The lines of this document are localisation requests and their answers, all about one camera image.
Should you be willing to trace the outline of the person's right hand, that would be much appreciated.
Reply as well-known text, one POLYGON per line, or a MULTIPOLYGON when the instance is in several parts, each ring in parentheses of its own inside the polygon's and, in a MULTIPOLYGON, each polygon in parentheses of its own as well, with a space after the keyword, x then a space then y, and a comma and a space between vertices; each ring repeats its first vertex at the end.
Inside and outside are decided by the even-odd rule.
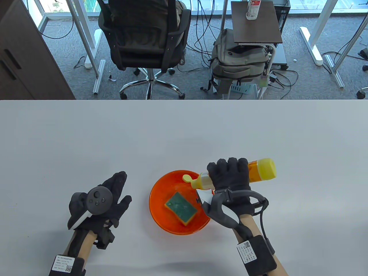
MULTIPOLYGON (((230 188, 231 191, 251 190, 249 181, 248 161, 246 158, 235 157, 219 159, 217 163, 210 162, 207 165, 208 174, 215 189, 230 188)), ((249 197, 233 199, 230 203, 224 203, 237 216, 245 214, 253 216, 255 208, 250 203, 249 197)))

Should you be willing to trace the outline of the person's left hand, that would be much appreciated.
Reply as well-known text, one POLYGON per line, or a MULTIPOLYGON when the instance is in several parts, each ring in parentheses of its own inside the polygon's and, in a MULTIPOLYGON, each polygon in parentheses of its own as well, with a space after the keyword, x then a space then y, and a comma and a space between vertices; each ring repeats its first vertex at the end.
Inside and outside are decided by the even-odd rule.
POLYGON ((118 201, 122 189, 125 185, 127 174, 125 171, 115 173, 112 177, 105 180, 100 186, 108 189, 112 194, 112 203, 106 212, 99 215, 92 215, 87 217, 80 225, 73 227, 74 224, 80 219, 87 210, 88 194, 85 192, 75 192, 69 202, 70 218, 67 223, 69 230, 88 230, 92 231, 99 237, 102 237, 103 229, 109 229, 110 227, 117 228, 119 220, 122 215, 128 209, 129 204, 132 201, 130 195, 126 195, 121 201, 118 201))

